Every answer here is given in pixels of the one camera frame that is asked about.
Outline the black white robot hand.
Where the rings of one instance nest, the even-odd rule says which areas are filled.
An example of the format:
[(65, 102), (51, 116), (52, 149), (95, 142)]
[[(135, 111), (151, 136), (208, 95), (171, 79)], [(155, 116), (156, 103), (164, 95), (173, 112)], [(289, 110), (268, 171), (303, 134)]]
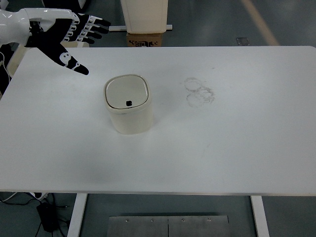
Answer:
[[(87, 14), (76, 14), (68, 9), (56, 8), (23, 8), (17, 12), (7, 10), (0, 11), (0, 43), (19, 43), (26, 45), (31, 36), (31, 22), (38, 22), (39, 28), (48, 31), (55, 25), (58, 19), (70, 20), (70, 24), (76, 25), (76, 29), (69, 32), (63, 41), (66, 42), (86, 42), (94, 44), (95, 39), (101, 39), (98, 33), (108, 33), (111, 23), (103, 18)], [(61, 43), (52, 45), (42, 44), (37, 48), (56, 64), (68, 68), (77, 73), (88, 75), (89, 70), (80, 64)]]

